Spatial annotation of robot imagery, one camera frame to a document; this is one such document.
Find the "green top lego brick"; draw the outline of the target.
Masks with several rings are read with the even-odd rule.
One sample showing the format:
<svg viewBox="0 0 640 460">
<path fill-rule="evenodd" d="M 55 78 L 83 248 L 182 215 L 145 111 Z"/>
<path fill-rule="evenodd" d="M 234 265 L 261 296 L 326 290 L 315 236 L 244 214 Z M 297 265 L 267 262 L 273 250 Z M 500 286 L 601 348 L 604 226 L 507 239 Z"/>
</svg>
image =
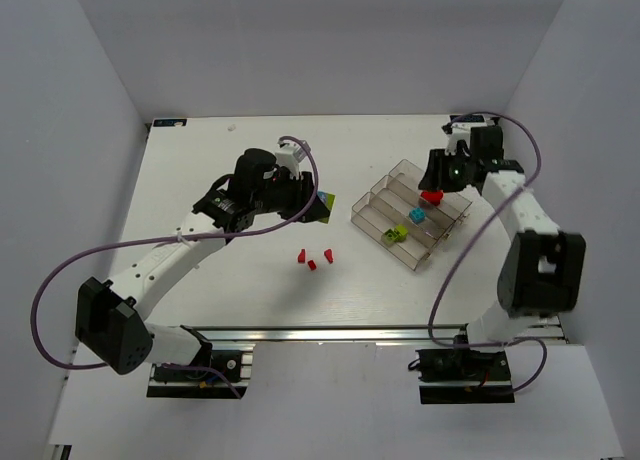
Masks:
<svg viewBox="0 0 640 460">
<path fill-rule="evenodd" d="M 396 233 L 396 231 L 393 230 L 393 229 L 387 230 L 383 234 L 383 240 L 385 241 L 386 244 L 394 244 L 397 241 L 397 233 Z"/>
</svg>

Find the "red rounded lego brick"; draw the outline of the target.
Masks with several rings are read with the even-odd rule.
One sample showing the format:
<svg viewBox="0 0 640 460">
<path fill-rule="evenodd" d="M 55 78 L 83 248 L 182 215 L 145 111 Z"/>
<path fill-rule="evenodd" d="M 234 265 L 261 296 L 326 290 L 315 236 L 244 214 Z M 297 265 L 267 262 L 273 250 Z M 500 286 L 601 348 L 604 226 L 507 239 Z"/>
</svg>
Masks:
<svg viewBox="0 0 640 460">
<path fill-rule="evenodd" d="M 438 207 L 444 198 L 444 192 L 438 191 L 422 191 L 420 193 L 420 204 L 423 206 Z"/>
</svg>

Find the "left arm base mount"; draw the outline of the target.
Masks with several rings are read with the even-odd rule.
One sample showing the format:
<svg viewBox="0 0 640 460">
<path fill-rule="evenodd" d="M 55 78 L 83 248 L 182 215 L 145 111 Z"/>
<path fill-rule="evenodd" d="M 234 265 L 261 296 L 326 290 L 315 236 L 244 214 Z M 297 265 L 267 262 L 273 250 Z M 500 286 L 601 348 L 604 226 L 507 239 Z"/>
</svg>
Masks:
<svg viewBox="0 0 640 460">
<path fill-rule="evenodd" d="M 158 399 L 240 400 L 251 378 L 254 345 L 214 343 L 191 367 L 154 364 L 146 396 Z"/>
</svg>

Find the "small green lego brick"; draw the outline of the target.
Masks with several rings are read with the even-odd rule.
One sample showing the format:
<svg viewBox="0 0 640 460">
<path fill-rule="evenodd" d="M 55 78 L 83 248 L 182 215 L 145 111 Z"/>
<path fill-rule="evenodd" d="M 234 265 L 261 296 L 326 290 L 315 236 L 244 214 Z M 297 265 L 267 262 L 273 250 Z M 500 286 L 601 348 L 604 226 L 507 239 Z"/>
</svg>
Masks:
<svg viewBox="0 0 640 460">
<path fill-rule="evenodd" d="M 394 241 L 396 243 L 404 242 L 408 236 L 408 229 L 404 225 L 396 225 L 393 229 Z"/>
</svg>

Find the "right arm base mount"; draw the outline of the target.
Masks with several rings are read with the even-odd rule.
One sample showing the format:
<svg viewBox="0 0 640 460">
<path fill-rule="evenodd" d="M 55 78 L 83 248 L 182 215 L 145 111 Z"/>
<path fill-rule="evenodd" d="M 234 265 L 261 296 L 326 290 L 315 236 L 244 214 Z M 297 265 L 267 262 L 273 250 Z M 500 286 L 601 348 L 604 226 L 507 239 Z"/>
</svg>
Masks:
<svg viewBox="0 0 640 460">
<path fill-rule="evenodd" d="M 504 351 L 421 349 L 407 369 L 418 373 L 422 405 L 508 404 L 515 402 Z"/>
</svg>

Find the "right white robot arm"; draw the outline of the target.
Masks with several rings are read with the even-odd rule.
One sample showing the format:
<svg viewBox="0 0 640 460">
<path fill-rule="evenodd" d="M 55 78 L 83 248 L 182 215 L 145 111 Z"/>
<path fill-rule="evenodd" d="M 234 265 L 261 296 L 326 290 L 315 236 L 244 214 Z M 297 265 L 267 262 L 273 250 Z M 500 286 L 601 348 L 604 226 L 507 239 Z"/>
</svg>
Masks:
<svg viewBox="0 0 640 460">
<path fill-rule="evenodd" d="M 541 207 L 531 178 L 518 161 L 505 158 L 500 126 L 448 123 L 443 131 L 448 143 L 430 151 L 420 190 L 457 193 L 475 188 L 493 209 L 489 219 L 499 221 L 510 240 L 497 298 L 466 326 L 460 344 L 497 352 L 535 320 L 575 308 L 586 241 L 562 230 Z"/>
</svg>

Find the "blue lego brick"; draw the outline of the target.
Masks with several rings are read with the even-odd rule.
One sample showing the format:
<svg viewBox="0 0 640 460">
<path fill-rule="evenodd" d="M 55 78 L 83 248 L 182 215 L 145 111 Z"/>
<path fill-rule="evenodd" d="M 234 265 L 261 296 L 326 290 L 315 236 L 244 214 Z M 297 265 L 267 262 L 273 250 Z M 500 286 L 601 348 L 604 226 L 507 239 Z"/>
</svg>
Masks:
<svg viewBox="0 0 640 460">
<path fill-rule="evenodd" d="M 410 210 L 408 218 L 413 224 L 419 225 L 426 220 L 426 214 L 420 207 L 415 207 Z"/>
</svg>

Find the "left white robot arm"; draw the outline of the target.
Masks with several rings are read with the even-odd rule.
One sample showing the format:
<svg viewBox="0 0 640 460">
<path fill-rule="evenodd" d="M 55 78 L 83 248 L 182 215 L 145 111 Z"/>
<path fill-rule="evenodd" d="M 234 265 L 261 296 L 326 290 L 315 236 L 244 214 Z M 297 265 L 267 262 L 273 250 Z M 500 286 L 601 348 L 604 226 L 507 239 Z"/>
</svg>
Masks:
<svg viewBox="0 0 640 460">
<path fill-rule="evenodd" d="M 187 274 L 233 239 L 250 235 L 256 216 L 277 214 L 286 224 L 329 217 L 318 195 L 317 172 L 303 171 L 303 141 L 283 137 L 275 152 L 246 150 L 233 173 L 216 180 L 176 228 L 139 261 L 105 281 L 91 278 L 78 293 L 77 339 L 117 374 L 143 363 L 190 369 L 211 364 L 212 345 L 191 327 L 154 325 L 159 301 Z"/>
</svg>

